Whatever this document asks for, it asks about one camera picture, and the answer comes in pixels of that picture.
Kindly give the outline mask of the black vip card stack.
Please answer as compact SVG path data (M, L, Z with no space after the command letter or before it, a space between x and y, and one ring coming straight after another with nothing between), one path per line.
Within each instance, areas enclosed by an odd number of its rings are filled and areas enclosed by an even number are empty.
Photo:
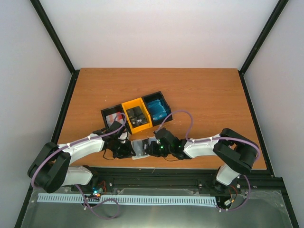
M127 115L129 117L130 123L133 128L139 127L141 125L147 124L147 118L142 112L140 106L136 106L134 108L130 108L126 110Z

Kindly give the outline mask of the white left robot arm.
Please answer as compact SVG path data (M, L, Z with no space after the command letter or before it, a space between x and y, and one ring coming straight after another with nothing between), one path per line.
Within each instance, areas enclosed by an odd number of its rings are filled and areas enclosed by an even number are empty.
M82 185L88 191L98 188L99 179L87 166L72 163L90 154L110 150L113 158L135 156L126 127L114 121L109 128L92 132L87 137L66 144L46 143L28 169L33 188L53 193L62 186Z

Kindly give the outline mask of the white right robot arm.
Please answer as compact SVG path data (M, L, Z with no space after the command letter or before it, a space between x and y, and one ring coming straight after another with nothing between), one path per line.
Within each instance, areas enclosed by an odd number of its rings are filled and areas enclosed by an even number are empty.
M225 128L220 134L201 139L178 139L166 128L154 133L156 140L147 146L146 151L154 157L167 157L169 154L178 160L202 156L218 156L221 166L211 184L217 191L223 191L240 175L249 175L253 164L261 155L259 147L237 132Z

